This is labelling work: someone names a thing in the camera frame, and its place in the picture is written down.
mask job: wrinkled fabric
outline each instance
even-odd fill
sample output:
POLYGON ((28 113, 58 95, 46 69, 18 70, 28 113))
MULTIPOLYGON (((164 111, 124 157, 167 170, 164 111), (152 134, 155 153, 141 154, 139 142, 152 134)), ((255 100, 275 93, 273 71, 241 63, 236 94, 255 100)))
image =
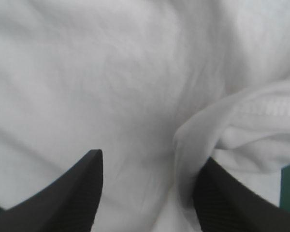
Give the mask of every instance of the wrinkled fabric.
POLYGON ((94 231, 200 231, 190 190, 233 107, 285 79, 290 0, 0 0, 0 206, 102 149, 94 231))

